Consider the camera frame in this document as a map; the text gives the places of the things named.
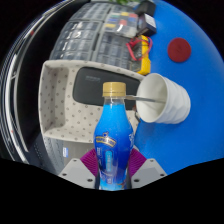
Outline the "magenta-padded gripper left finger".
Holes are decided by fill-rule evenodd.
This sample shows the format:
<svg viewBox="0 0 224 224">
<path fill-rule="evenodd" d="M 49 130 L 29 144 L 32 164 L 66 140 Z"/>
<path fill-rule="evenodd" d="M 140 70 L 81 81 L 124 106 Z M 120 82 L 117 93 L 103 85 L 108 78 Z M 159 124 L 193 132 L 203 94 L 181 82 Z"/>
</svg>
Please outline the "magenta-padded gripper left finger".
<svg viewBox="0 0 224 224">
<path fill-rule="evenodd" d="M 72 158 L 59 176 L 78 186 L 98 189 L 99 168 L 95 150 L 90 150 L 80 159 Z"/>
</svg>

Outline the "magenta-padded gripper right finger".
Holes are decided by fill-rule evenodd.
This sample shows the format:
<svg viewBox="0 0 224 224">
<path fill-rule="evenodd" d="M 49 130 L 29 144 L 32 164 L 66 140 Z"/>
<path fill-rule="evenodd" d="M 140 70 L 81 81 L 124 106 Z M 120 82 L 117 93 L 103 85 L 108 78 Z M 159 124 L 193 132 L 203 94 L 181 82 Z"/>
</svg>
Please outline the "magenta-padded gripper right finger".
<svg viewBox="0 0 224 224">
<path fill-rule="evenodd" d="M 154 159 L 146 159 L 137 149 L 130 154 L 127 167 L 127 188 L 136 189 L 166 176 L 166 172 Z"/>
</svg>

